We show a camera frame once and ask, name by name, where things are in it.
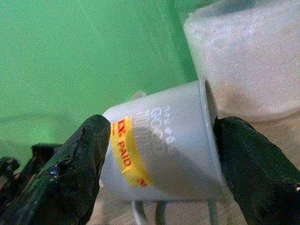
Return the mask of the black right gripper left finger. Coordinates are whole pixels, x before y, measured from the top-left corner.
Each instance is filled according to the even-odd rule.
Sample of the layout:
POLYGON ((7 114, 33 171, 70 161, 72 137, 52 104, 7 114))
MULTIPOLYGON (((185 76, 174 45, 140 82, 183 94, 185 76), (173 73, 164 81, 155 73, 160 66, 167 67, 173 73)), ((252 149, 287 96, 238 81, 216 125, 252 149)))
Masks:
POLYGON ((86 225, 110 134, 110 122, 95 114, 64 143, 33 145, 23 169, 16 158, 0 157, 0 225, 86 225))

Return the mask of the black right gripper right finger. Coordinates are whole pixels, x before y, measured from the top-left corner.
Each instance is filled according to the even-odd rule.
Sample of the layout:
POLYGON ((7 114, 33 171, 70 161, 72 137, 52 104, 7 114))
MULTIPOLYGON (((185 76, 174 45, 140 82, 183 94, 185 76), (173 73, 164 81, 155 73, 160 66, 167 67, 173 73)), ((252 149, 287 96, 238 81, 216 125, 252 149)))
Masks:
POLYGON ((248 225, 300 225, 300 170, 238 117, 215 119, 225 182, 248 225))

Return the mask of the white mug with yellow sticker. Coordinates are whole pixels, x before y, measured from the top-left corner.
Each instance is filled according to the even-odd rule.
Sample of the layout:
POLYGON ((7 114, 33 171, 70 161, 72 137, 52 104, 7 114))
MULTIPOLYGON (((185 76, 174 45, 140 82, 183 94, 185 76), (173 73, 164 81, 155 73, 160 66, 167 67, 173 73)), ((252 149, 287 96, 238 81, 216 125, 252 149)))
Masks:
POLYGON ((136 225, 150 225, 145 202, 155 202, 155 224, 165 225, 168 203, 208 203, 218 225, 225 181, 213 132, 217 108, 207 79, 134 99, 104 112, 111 123, 101 181, 131 202, 136 225))

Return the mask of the frosted white plastic container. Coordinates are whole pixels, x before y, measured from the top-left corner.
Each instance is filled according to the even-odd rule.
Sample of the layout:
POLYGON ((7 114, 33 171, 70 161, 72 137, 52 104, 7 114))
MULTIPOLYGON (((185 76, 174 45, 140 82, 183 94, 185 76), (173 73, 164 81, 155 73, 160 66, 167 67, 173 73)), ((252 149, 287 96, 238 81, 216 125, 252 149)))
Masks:
POLYGON ((183 28, 221 114, 300 112, 300 0, 219 0, 189 13, 183 28))

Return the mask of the green plastic tub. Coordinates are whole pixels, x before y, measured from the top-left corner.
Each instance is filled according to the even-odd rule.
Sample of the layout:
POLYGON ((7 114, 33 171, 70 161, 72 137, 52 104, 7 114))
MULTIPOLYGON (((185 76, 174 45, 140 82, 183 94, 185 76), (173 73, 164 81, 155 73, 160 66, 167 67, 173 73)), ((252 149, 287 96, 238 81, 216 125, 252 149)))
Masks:
POLYGON ((0 155, 196 79, 174 0, 0 0, 0 155))

